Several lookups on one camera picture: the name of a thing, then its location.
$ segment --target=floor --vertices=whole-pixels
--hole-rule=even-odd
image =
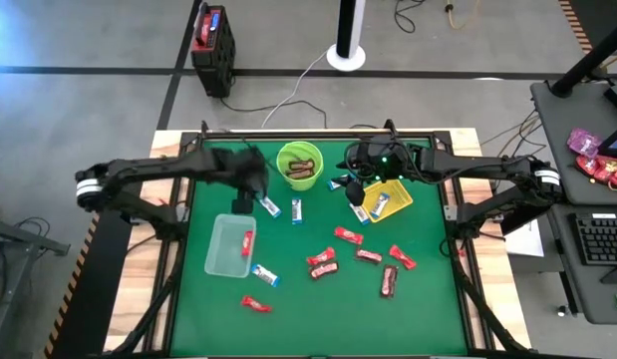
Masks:
[[[337,1],[217,3],[227,8],[237,68],[304,69],[334,42]],[[459,2],[459,21],[471,3]],[[146,156],[158,127],[198,129],[202,120],[213,128],[261,126],[265,113],[231,112],[208,98],[196,77],[172,74],[176,66],[190,67],[177,56],[191,5],[192,0],[0,0],[0,216],[16,222],[42,215],[53,225],[50,236],[74,244],[68,256],[47,255],[36,264],[13,346],[19,354],[41,356],[90,220],[75,205],[75,171]],[[532,110],[531,81],[461,80],[461,73],[558,73],[582,56],[557,0],[482,0],[478,20],[462,31],[450,29],[443,8],[443,0],[429,0],[411,10],[417,32],[406,34],[394,23],[394,1],[368,1],[364,69],[439,72],[457,79],[306,78],[297,97],[326,111],[330,128],[380,125],[390,118],[399,127],[475,127],[484,140]],[[329,66],[322,61],[316,68]],[[238,108],[276,104],[295,81],[240,77],[226,102]],[[170,114],[168,106],[162,111],[169,86],[171,93],[176,90]],[[323,120],[295,106],[281,109],[267,127],[321,128]],[[545,141],[541,131],[532,138]],[[496,155],[505,140],[487,144],[483,152]],[[539,156],[550,159],[548,150]],[[515,279],[536,349],[617,359],[617,327],[555,315],[564,303],[557,276]]]

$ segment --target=clear plastic container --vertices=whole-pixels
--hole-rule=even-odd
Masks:
[[[257,233],[255,218],[246,215],[220,214],[212,228],[204,271],[211,275],[244,278],[250,270],[250,260]],[[252,230],[250,253],[241,255],[246,231]]]

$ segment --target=green bowl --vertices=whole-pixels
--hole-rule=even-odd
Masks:
[[[309,179],[291,179],[286,175],[286,171],[290,170],[288,163],[297,160],[308,161],[312,159],[315,163],[313,177]],[[324,171],[324,158],[321,156],[319,149],[315,145],[303,141],[296,141],[286,144],[279,154],[277,154],[277,169],[282,176],[290,183],[290,186],[295,190],[308,190],[312,187],[317,178]]]

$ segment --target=computer monitor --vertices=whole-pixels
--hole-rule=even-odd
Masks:
[[[617,158],[617,131],[600,145],[598,153],[600,155]]]

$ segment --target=white paper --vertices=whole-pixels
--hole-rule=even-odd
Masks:
[[[544,256],[538,221],[535,219],[505,236],[507,253]]]

